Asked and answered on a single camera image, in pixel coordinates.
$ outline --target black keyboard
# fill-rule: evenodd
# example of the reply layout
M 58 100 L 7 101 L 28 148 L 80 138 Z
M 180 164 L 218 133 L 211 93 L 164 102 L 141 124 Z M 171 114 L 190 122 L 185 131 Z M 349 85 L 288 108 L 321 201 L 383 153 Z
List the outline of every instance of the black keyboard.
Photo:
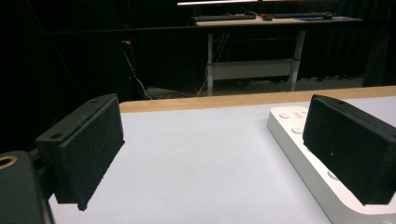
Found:
M 331 18 L 331 12 L 297 12 L 297 13 L 275 13 L 272 14 L 276 19 L 289 19 L 289 18 Z
M 240 21 L 256 20 L 254 15 L 222 15 L 222 16 L 198 16 L 191 17 L 193 21 Z

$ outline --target white control panel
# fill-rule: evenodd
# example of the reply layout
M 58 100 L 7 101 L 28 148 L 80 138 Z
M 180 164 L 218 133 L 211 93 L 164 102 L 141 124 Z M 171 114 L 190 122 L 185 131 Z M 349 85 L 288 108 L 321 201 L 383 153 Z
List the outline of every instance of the white control panel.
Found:
M 389 204 L 363 205 L 304 145 L 308 109 L 271 109 L 267 127 L 333 224 L 396 224 L 396 194 Z

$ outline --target button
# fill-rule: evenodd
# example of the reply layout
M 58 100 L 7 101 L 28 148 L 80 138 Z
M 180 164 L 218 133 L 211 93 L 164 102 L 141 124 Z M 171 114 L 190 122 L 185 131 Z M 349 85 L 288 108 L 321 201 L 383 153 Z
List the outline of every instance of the button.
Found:
M 279 116 L 280 116 L 282 119 L 288 119 L 288 118 L 289 118 L 289 114 L 287 114 L 287 113 L 281 113 Z
M 291 129 L 292 132 L 297 133 L 297 134 L 302 134 L 303 133 L 303 129 L 299 128 L 299 127 L 294 127 Z

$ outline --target table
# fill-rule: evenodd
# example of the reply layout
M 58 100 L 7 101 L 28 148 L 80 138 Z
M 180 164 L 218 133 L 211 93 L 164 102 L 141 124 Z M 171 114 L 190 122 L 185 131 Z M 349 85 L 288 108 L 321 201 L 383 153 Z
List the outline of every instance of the table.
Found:
M 396 125 L 396 87 L 124 102 L 125 145 L 86 211 L 51 197 L 55 221 L 331 224 L 265 127 L 272 106 L 307 106 L 314 93 Z
M 333 17 L 331 20 L 304 20 L 304 19 L 273 19 L 272 21 L 263 21 L 260 17 L 256 20 L 244 21 L 200 21 L 196 22 L 199 27 L 227 27 L 227 26 L 251 26 L 257 25 L 258 29 L 265 26 L 282 26 L 285 24 L 306 25 L 314 23 L 322 24 L 324 27 L 328 24 L 344 23 L 346 21 L 360 21 L 359 19 L 346 17 Z M 207 95 L 213 94 L 213 80 L 246 78 L 246 77 L 280 77 L 289 76 L 289 90 L 294 91 L 298 70 L 300 67 L 301 54 L 303 52 L 305 30 L 299 30 L 295 45 L 294 55 L 291 59 L 250 61 L 250 62 L 231 62 L 231 63 L 214 63 L 213 62 L 213 34 L 208 35 L 208 56 L 207 56 Z

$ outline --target wooden strip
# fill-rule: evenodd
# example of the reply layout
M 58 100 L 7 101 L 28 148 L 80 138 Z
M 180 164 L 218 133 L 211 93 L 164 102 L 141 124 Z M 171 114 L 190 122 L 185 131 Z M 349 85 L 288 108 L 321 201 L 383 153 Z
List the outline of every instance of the wooden strip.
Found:
M 260 94 L 243 94 L 181 98 L 150 101 L 130 101 L 120 104 L 121 113 L 168 111 L 184 109 L 204 109 L 239 105 L 269 105 L 310 101 L 313 94 L 330 96 L 336 99 L 357 99 L 396 96 L 396 86 L 336 89 L 325 91 L 288 91 Z

